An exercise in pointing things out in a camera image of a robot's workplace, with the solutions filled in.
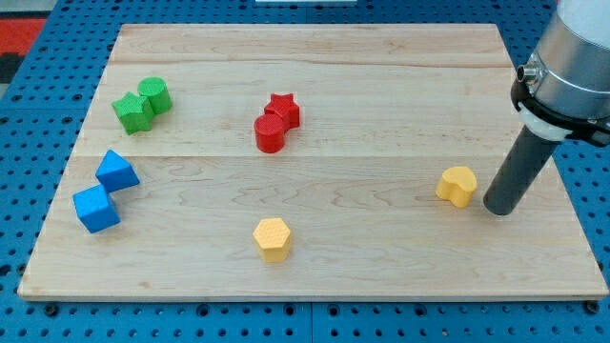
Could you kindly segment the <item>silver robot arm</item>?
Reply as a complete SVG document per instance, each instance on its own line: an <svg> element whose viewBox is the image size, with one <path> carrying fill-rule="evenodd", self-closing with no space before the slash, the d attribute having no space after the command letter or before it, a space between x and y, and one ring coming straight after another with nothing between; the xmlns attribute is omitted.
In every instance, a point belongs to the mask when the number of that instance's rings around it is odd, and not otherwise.
<svg viewBox="0 0 610 343"><path fill-rule="evenodd" d="M511 98L525 128L552 142L609 144L609 0L560 0Z"/></svg>

